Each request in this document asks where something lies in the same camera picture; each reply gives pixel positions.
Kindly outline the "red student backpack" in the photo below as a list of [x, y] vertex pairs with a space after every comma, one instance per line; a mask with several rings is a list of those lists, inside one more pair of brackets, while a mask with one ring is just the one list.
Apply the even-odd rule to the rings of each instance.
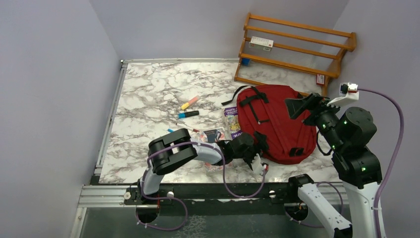
[[285, 85], [245, 85], [222, 105], [236, 102], [241, 131], [254, 138], [265, 158], [293, 165], [311, 155], [317, 143], [315, 126], [302, 122], [309, 111], [304, 111], [297, 119], [289, 117], [285, 100], [302, 98], [301, 93]]

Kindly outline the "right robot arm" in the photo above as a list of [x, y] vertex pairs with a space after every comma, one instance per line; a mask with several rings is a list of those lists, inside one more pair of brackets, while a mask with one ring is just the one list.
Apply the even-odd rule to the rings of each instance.
[[291, 119], [302, 113], [305, 125], [318, 128], [332, 150], [333, 165], [345, 188], [351, 219], [346, 220], [319, 192], [309, 175], [291, 177], [286, 196], [304, 202], [328, 230], [331, 238], [382, 238], [385, 236], [379, 191], [382, 174], [378, 158], [367, 144], [377, 131], [370, 112], [360, 107], [348, 108], [337, 117], [341, 106], [359, 99], [357, 92], [328, 99], [312, 93], [301, 99], [286, 99]]

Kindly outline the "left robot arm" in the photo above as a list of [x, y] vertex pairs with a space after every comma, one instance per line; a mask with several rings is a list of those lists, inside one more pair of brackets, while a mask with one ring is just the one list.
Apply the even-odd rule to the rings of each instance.
[[186, 129], [179, 129], [149, 143], [147, 168], [138, 181], [136, 195], [141, 202], [151, 203], [164, 176], [191, 160], [226, 167], [231, 161], [242, 159], [252, 172], [264, 178], [269, 166], [261, 161], [261, 154], [262, 150], [248, 133], [209, 143], [192, 138]]

